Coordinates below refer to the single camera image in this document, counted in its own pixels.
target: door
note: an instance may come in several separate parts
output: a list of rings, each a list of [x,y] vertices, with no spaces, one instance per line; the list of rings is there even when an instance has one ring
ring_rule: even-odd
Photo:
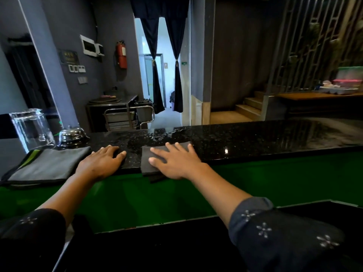
[[[155,62],[157,65],[157,76],[159,77],[159,85],[160,85],[160,91],[161,91],[161,98],[163,100],[164,107],[166,107],[166,101],[165,101],[165,87],[164,87],[164,67],[162,67],[162,54],[157,54],[155,58]],[[151,56],[145,56],[145,68],[146,68],[146,79],[147,79],[147,89],[149,92],[150,100],[154,102],[154,86],[153,86],[153,76],[152,76],[152,57]]]

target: folded gray towel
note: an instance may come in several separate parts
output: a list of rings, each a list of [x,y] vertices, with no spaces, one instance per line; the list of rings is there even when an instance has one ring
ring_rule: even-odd
[[[184,142],[184,143],[180,143],[181,146],[184,147],[184,149],[186,149],[188,151],[188,144],[190,143],[190,141],[188,142]],[[160,160],[162,160],[162,162],[166,163],[166,160],[163,159],[162,157],[155,155],[154,153],[152,153],[150,151],[149,146],[143,146],[142,147],[142,155],[141,155],[141,173],[143,176],[147,176],[147,175],[153,175],[153,174],[157,174],[159,171],[159,169],[155,168],[154,166],[152,166],[149,163],[149,158],[150,157],[156,157]],[[169,151],[168,148],[166,148],[166,146],[158,146],[158,147],[153,147],[156,149],[161,149],[164,151]]]
[[[56,183],[68,179],[81,160],[91,153],[90,147],[62,151],[31,151],[16,168],[7,172],[1,184]]]

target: glass pitcher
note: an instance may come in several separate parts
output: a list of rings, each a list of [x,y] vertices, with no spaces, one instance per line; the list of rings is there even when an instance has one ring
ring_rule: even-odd
[[[56,143],[41,109],[14,112],[10,116],[25,152],[54,148]]]

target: black curtain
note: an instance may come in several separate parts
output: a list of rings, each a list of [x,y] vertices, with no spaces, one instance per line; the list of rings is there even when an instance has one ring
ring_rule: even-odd
[[[171,46],[173,48],[175,61],[175,103],[174,110],[183,112],[182,83],[180,81],[180,71],[178,57],[182,48],[184,36],[185,19],[188,15],[189,0],[131,0],[135,18],[140,18],[145,33],[147,43],[152,55],[152,73],[154,86],[154,109],[155,113],[160,113],[164,108],[161,97],[159,78],[155,57],[157,53],[157,30],[159,17],[165,17]]]
[[[183,112],[183,93],[178,58],[182,48],[189,0],[164,0],[164,17],[175,57],[175,103],[174,110]]]

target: granite countertop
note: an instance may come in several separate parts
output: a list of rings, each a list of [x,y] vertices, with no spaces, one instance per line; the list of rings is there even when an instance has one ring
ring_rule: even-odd
[[[93,151],[109,144],[127,151],[116,174],[140,173],[141,147],[191,141],[202,161],[211,165],[271,158],[363,151],[361,122],[309,118],[201,125],[180,128],[91,133]]]

